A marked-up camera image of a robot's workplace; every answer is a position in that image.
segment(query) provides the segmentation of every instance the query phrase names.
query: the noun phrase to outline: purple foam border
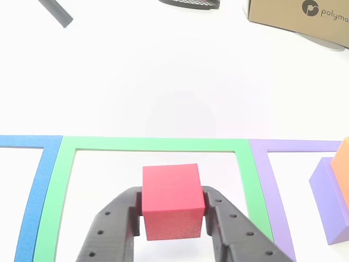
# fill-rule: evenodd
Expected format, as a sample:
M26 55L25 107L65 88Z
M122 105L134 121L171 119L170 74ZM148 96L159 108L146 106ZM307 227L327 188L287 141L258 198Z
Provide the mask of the purple foam border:
M266 202L274 243L296 261L290 229L268 157L269 152L336 152L341 141L250 139L257 172Z

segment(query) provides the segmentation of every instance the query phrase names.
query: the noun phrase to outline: blue foam border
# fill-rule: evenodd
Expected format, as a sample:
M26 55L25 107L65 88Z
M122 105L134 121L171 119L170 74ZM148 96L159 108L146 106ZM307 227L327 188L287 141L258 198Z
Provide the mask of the blue foam border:
M22 220L14 262L32 262L47 188L62 135L0 135L0 147L43 148Z

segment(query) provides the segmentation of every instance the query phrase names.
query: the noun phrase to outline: purple block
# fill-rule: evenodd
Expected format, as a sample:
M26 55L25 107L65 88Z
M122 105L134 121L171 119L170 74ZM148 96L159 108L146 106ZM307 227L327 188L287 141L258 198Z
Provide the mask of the purple block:
M334 176L332 157L321 158L309 182L329 245L349 240L349 211Z

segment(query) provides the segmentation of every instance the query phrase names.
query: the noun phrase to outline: polymath logo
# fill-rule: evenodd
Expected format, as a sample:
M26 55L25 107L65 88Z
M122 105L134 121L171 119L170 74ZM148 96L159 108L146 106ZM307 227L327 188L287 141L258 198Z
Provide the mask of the polymath logo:
M305 0L302 4L302 9L307 16L315 16L319 11L318 4L314 0ZM331 17L333 20L341 20L349 23L349 19L347 17L336 14L334 10L327 11L322 9L321 17Z
M318 4L314 0L305 0L302 9L306 15L315 16L318 13Z

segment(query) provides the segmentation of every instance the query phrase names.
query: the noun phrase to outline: gray rod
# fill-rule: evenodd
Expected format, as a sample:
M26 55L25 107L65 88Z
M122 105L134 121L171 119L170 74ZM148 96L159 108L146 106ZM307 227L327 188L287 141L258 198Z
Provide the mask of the gray rod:
M39 0L39 2L53 15L53 17L63 26L67 27L73 20L64 8L56 0Z

